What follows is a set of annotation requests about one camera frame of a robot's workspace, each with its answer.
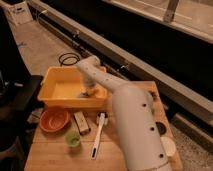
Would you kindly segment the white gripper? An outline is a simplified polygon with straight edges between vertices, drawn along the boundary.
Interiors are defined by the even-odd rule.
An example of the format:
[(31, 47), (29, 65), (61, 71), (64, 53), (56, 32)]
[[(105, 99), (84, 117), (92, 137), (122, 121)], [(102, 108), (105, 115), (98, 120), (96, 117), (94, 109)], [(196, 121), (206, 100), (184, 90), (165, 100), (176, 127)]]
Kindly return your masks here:
[(88, 75), (83, 75), (83, 84), (85, 91), (84, 93), (86, 95), (93, 95), (96, 93), (96, 82)]

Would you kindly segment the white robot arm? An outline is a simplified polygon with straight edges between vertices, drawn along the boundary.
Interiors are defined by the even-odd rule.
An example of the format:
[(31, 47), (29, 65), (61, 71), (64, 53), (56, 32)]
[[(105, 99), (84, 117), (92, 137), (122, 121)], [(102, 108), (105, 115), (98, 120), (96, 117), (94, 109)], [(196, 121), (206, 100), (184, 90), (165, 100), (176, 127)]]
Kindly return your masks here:
[(152, 115), (152, 96), (130, 81), (99, 69), (90, 56), (76, 66), (87, 78), (112, 93), (112, 111), (128, 171), (172, 171)]

